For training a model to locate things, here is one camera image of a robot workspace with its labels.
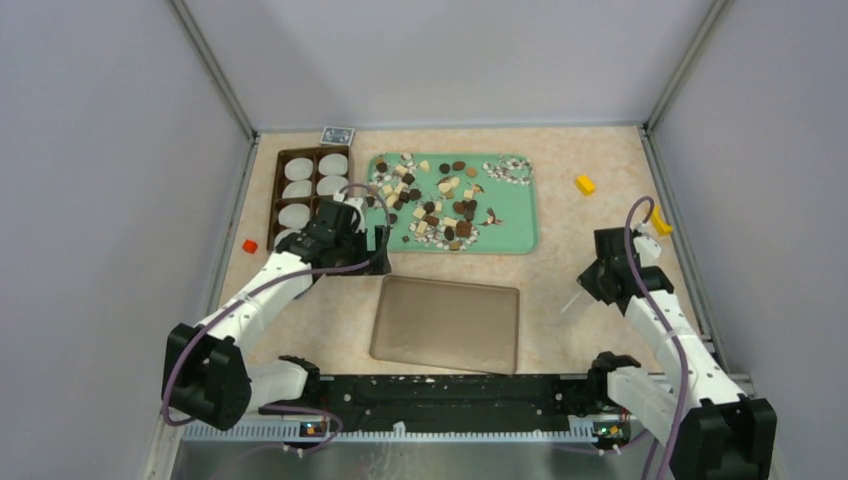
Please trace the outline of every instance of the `mint green tray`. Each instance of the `mint green tray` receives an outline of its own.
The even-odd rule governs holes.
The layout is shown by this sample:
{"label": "mint green tray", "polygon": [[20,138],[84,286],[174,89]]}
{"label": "mint green tray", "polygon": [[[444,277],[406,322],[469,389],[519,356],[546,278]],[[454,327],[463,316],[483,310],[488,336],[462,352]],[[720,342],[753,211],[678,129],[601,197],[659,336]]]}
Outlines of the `mint green tray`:
{"label": "mint green tray", "polygon": [[[382,157],[388,165],[386,173],[376,170],[377,159]],[[421,162],[430,164],[430,171],[424,172]],[[466,170],[447,174],[439,171],[443,163],[452,165],[454,162],[465,162]],[[536,220],[536,189],[533,181],[533,166],[526,157],[513,154],[476,154],[476,153],[384,153],[371,159],[368,165],[368,183],[385,198],[384,185],[397,186],[400,175],[395,173],[395,167],[402,164],[415,176],[411,188],[421,191],[422,197],[417,202],[410,201],[400,211],[390,208],[398,216],[393,225],[389,239],[389,251],[392,252],[450,252],[450,253],[498,253],[522,254],[529,253],[539,241],[539,228]],[[475,177],[469,177],[465,171],[468,167],[477,169]],[[438,184],[446,177],[458,176],[460,185],[454,189],[454,198],[448,200],[439,192]],[[462,220],[462,215],[453,210],[453,202],[462,201],[463,192],[474,189],[477,192],[477,210],[472,223],[472,234],[469,238],[459,238],[459,252],[452,252],[444,238],[444,217]],[[441,214],[434,214],[442,219],[439,226],[429,227],[423,236],[415,235],[418,219],[412,212],[427,201],[441,201]],[[367,226],[384,225],[386,220],[380,212],[380,204],[375,203],[366,215]]]}

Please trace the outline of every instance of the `gray wall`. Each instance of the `gray wall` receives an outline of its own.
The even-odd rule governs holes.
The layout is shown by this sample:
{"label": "gray wall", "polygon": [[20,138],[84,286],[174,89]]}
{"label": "gray wall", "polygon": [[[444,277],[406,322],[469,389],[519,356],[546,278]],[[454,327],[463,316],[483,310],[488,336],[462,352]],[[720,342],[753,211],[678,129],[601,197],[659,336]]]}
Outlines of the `gray wall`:
{"label": "gray wall", "polygon": [[0,476],[136,478],[246,143],[166,2],[0,4]]}
{"label": "gray wall", "polygon": [[730,363],[774,404],[792,478],[844,478],[848,3],[755,3],[719,25],[660,151]]}
{"label": "gray wall", "polygon": [[641,122],[704,0],[189,0],[260,129]]}

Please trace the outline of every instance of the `chocolate piece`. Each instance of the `chocolate piece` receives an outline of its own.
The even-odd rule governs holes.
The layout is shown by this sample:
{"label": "chocolate piece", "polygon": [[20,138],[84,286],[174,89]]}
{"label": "chocolate piece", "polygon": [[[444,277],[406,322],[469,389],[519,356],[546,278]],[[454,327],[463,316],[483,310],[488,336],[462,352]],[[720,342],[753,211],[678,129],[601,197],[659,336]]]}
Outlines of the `chocolate piece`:
{"label": "chocolate piece", "polygon": [[456,224],[456,236],[468,238],[471,236],[471,224],[468,222],[459,222]]}

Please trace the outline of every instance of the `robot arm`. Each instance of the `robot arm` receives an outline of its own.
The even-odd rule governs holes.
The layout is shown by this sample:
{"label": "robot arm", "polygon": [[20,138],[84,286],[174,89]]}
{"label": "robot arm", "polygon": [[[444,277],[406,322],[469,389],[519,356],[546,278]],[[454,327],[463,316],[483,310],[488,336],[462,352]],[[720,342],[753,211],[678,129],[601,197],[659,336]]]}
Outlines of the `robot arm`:
{"label": "robot arm", "polygon": [[[199,340],[183,364],[171,393],[171,407],[227,430],[245,411],[301,396],[308,376],[302,362],[283,357],[268,365],[246,367],[242,352],[249,352],[285,306],[320,278],[320,274],[297,275],[298,272],[355,265],[374,254],[367,249],[363,204],[361,198],[345,200],[343,194],[323,200],[303,231],[281,240],[259,273],[218,311],[195,326],[180,324],[171,331],[165,353],[163,393],[188,343],[204,326],[224,315]],[[378,248],[384,235],[384,227],[377,227]],[[368,267],[350,274],[382,275],[389,271],[383,250]],[[291,278],[261,288],[283,276]]]}
{"label": "robot arm", "polygon": [[[681,310],[674,287],[656,266],[659,245],[644,233],[642,226],[634,232],[634,260],[651,296],[672,326],[672,332],[666,331],[636,285],[624,241],[624,228],[595,231],[598,258],[578,277],[578,282],[596,300],[618,306],[651,346],[672,385],[679,385],[684,374],[672,338],[676,336],[683,346],[689,394],[671,457],[672,473],[681,479],[765,480],[777,423],[774,410],[763,398],[748,398],[707,351]],[[666,445],[678,392],[660,387],[628,356],[604,352],[592,367],[589,383],[597,397],[632,412]]]}

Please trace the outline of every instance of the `yellow object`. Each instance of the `yellow object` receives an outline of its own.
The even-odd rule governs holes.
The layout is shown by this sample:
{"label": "yellow object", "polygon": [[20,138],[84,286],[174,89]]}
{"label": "yellow object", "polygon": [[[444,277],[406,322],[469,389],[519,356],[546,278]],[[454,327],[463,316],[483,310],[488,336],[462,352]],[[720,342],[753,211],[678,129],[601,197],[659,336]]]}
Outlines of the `yellow object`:
{"label": "yellow object", "polygon": [[580,175],[574,183],[577,184],[577,188],[580,189],[583,195],[587,197],[595,191],[595,184],[586,175]]}
{"label": "yellow object", "polygon": [[660,217],[660,207],[659,206],[654,207],[654,213],[651,214],[651,223],[654,225],[654,229],[656,229],[657,233],[661,237],[664,237],[664,236],[670,234],[672,232],[672,230],[674,230],[674,228],[671,225],[665,223],[663,221],[662,217]]}

